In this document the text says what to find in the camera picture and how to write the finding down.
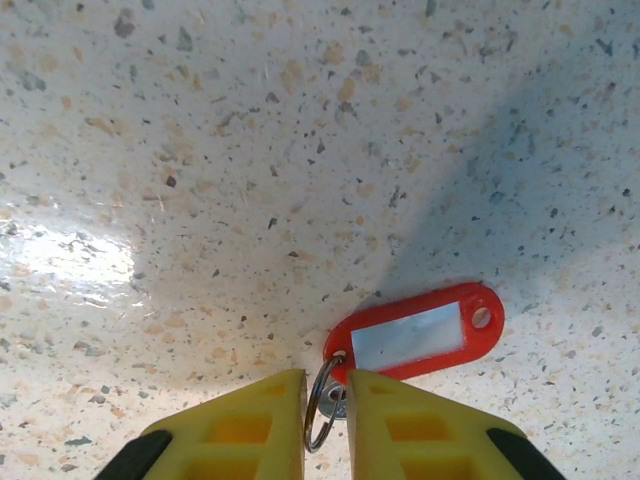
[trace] key ring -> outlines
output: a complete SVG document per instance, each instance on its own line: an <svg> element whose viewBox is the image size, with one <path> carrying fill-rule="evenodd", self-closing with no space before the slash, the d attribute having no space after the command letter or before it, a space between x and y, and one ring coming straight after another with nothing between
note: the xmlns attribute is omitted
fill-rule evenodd
<svg viewBox="0 0 640 480"><path fill-rule="evenodd" d="M320 433L315 440L312 439L313 433L313 420L316 417L316 409L318 408L318 402L320 401L320 395L322 394L322 390L324 390L324 386L327 383L327 379L329 378L329 374L333 367L336 365L340 365L344 363L346 360L346 356L343 353L335 353L333 357L327 359L322 365L322 368L318 372L318 376L316 377L315 382L313 382L313 387L311 388L311 395L309 395L309 403L307 404L307 412L304 417L304 446L306 447L309 453L317 452L322 444L327 439L329 432L331 431L331 426L333 425L334 420L336 419L336 412L338 410L339 399L342 396L342 391L338 395L338 400L333 407L333 411L331 412L331 417L328 422L324 422L322 427L320 428Z"/></svg>

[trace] key tag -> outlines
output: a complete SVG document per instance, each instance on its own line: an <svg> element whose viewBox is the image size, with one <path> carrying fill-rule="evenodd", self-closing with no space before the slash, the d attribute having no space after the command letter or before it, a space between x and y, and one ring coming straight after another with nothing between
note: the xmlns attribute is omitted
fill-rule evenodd
<svg viewBox="0 0 640 480"><path fill-rule="evenodd" d="M361 368L406 380L477 360L498 342L504 307L480 283L464 283L355 312L329 334L324 360L343 385Z"/></svg>

